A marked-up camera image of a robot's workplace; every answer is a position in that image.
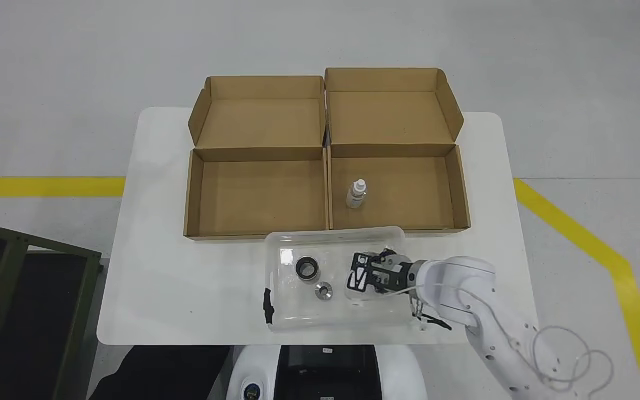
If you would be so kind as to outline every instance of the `open cardboard box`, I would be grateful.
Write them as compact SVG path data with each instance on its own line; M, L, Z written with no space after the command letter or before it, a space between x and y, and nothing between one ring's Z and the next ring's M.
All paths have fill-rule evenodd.
M189 118L184 235L329 228L320 76L209 77Z
M469 228L455 144L463 117L444 72L328 68L325 80L330 227ZM350 209L347 191L359 178L367 182L367 195Z

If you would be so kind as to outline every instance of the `box lid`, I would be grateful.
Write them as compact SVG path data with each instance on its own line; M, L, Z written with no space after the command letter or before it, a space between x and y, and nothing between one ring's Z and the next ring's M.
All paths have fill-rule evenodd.
M212 76L189 118L196 149L322 147L321 76Z
M438 68L327 68L332 145L453 144L462 112Z

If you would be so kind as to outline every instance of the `white cable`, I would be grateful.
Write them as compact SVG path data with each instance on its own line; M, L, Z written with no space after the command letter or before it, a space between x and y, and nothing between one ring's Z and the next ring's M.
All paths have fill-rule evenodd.
M587 394L587 398L591 399L591 396L596 393L599 392L601 390L603 390L605 387L607 387L611 381L613 380L613 376L615 374L615 369L614 369L614 365L613 365L613 360L611 359L611 357L609 356L609 354L607 354L605 351L602 350L592 350L589 348L589 345L587 344L587 342L582 338L582 336L580 336L578 333L576 333L575 331L569 329L569 328L565 328L562 326L557 326L557 325L549 325L544 327L543 329L541 329L540 331L536 332L536 334L534 335L533 338L533 343L532 343L532 348L531 351L533 353L533 360L534 360L534 364L535 366L531 365L531 363L527 360L527 358L524 356L524 354L522 354L518 349L513 348L513 346L511 345L512 340L511 336L507 333L507 331L504 329L504 327L502 326L502 324L500 323L500 320L498 319L498 317L496 316L496 313L493 309L493 307L491 305L489 305L486 301L484 301L483 299L481 299L480 297L478 297L475 293L472 293L466 289L463 289L461 287L458 286L452 286L452 285L446 285L443 283L433 283L433 286L441 286L441 287L446 287L446 288L450 288L456 291L460 291L463 293L468 294L469 296L473 297L475 300L479 301L480 303L482 303L485 307L487 307L489 309L489 311L491 312L491 316L493 317L493 319L495 319L496 323L498 324L498 327L500 328L500 330L502 331L502 334L505 336L505 338L507 339L507 342L509 342L511 348L513 350L516 351L516 353L518 353L518 355L520 356L520 358L522 358L522 361L525 362L525 364L538 376L538 378L540 379L540 382L542 382L545 386L547 386L549 389L555 391L555 392L567 392L569 390L571 390L571 388L573 387L573 383L580 380L581 378L583 378L587 372L589 371L589 369L591 368L591 354L592 353L597 353L600 354L602 356L604 356L607 361L609 361L609 365L610 365L610 369L609 369L609 377L605 380L605 382L603 384L601 384L600 386L596 387L595 389L591 390L588 394ZM460 297L458 296L458 300L461 303L464 303L462 300L460 300ZM561 329L564 330L566 332L569 332L571 334L573 334L576 338L578 338L578 340L580 340L580 342L582 342L582 344L585 346L586 351L581 354L579 357L576 358L575 363L573 364L573 373L570 379L560 379L560 378L556 378L556 377L552 377L549 376L547 374L545 374L544 372L542 372L542 370L540 370L539 366L538 366L538 358L536 355L536 342L538 340L538 337L540 336L541 333L543 333L546 330L549 329ZM580 361L582 360L582 358L584 357L588 357L587 359L587 366L585 367L584 371L581 374L576 374L578 365L580 363ZM567 388L565 389L557 389L555 387L549 386L544 382L544 379L547 379L549 381L555 381L555 382L564 382L564 383L568 383Z

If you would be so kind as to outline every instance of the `black panel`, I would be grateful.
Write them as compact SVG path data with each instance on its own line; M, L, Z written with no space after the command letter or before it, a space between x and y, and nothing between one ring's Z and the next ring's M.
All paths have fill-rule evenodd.
M75 312L86 258L27 254L0 332L0 397L49 399Z
M382 399L374 346L282 346L275 400Z
M0 239L0 261L2 260L2 255L4 254L5 247L7 247L7 241L4 239Z

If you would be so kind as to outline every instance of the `white table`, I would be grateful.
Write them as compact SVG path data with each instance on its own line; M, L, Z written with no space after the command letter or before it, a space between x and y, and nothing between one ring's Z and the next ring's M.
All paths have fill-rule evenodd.
M104 344L466 343L453 332L412 326L273 333L262 311L261 240L195 242L182 236L189 151L188 108L140 114L113 244L98 338ZM500 118L465 113L458 138L472 227L409 235L408 256L484 258L497 290L530 321L537 315Z

